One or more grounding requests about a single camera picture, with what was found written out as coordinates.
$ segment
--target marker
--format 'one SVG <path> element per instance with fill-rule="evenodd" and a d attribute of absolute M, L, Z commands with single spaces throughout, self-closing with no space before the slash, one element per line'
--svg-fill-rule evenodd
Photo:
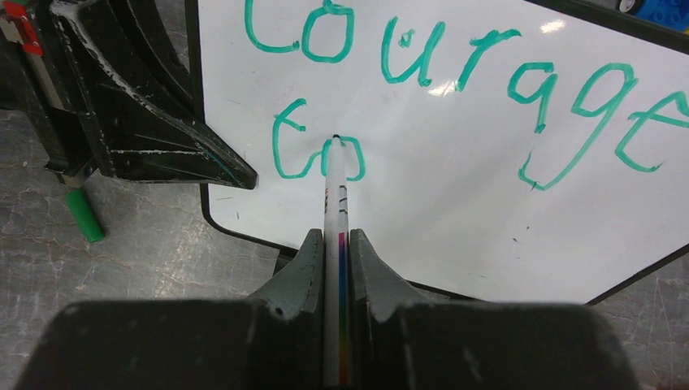
<path fill-rule="evenodd" d="M 325 178 L 325 306 L 323 308 L 323 386 L 351 382 L 349 347 L 349 221 L 347 176 L 340 136 L 334 135 Z"/>

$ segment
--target whiteboard black frame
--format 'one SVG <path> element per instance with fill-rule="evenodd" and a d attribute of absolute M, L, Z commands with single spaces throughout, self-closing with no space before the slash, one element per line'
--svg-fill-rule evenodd
<path fill-rule="evenodd" d="M 589 23 L 597 24 L 601 27 L 623 33 L 625 35 L 641 39 L 643 41 L 651 42 L 653 44 L 663 46 L 670 50 L 678 51 L 689 55 L 689 35 L 678 31 L 664 28 L 657 24 L 652 24 L 646 20 L 635 18 L 634 16 L 622 14 L 621 12 L 610 10 L 596 4 L 583 2 L 580 0 L 523 0 L 531 2 L 541 7 L 551 9 L 553 11 L 561 12 L 562 14 L 574 17 L 576 19 L 585 20 Z M 185 18 L 187 24 L 187 41 L 188 41 L 188 57 L 189 57 L 189 74 L 192 80 L 192 98 L 193 98 L 193 112 L 198 119 L 205 122 L 206 116 L 203 106 L 203 83 L 202 83 L 202 69 L 201 69 L 201 38 L 198 25 L 198 0 L 185 0 Z M 265 245 L 270 248 L 279 250 L 279 255 L 294 258 L 297 255 L 298 249 L 291 248 L 284 245 L 261 240 L 253 236 L 247 236 L 238 232 L 233 232 L 220 226 L 213 220 L 210 215 L 210 202 L 208 195 L 208 184 L 200 184 L 201 194 L 201 212 L 206 222 L 216 230 L 225 233 L 229 236 L 241 238 L 242 240 L 251 241 L 260 245 Z M 604 299 L 611 297 L 615 293 L 622 291 L 629 287 L 634 282 L 641 280 L 643 277 L 661 269 L 672 261 L 689 254 L 689 243 L 682 248 L 675 250 L 668 256 L 654 262 L 651 266 L 647 266 L 643 270 L 637 272 L 625 281 L 617 284 L 606 292 L 603 292 L 598 297 L 587 302 L 587 305 L 595 305 Z M 410 282 L 414 287 L 421 288 L 434 293 L 443 294 L 452 299 L 473 300 L 474 298 L 466 297 L 455 292 L 445 291 L 432 286 L 426 286 L 415 282 Z"/>

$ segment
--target red part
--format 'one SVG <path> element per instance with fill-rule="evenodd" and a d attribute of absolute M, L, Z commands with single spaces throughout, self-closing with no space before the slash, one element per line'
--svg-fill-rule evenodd
<path fill-rule="evenodd" d="M 2 2 L 5 7 L 5 12 L 14 19 L 17 19 L 21 23 L 21 29 L 19 33 L 22 34 L 22 38 L 26 41 L 22 48 L 25 52 L 36 55 L 43 55 L 43 49 L 41 44 L 38 42 L 38 35 L 33 30 L 31 21 L 28 19 L 28 13 L 25 6 L 21 6 L 14 2 Z"/>

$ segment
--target gray concrete floor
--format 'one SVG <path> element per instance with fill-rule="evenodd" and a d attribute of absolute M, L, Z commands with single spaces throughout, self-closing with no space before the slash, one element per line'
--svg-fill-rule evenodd
<path fill-rule="evenodd" d="M 186 62 L 182 2 L 158 4 Z M 107 238 L 86 243 L 65 205 L 68 189 L 43 170 L 46 161 L 24 115 L 0 111 L 0 388 L 14 383 L 43 327 L 69 302 L 240 298 L 271 277 L 276 251 L 215 231 L 192 184 L 92 176 L 85 188 Z M 689 257 L 595 309 L 617 330 L 644 388 L 689 382 Z"/>

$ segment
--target whiteboard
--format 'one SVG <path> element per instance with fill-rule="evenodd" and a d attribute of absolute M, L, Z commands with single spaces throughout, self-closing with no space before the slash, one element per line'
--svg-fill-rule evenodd
<path fill-rule="evenodd" d="M 408 280 L 586 302 L 689 242 L 685 54 L 518 0 L 198 10 L 206 123 L 258 172 L 209 186 L 222 228 L 298 248 L 338 133 L 349 226 Z"/>

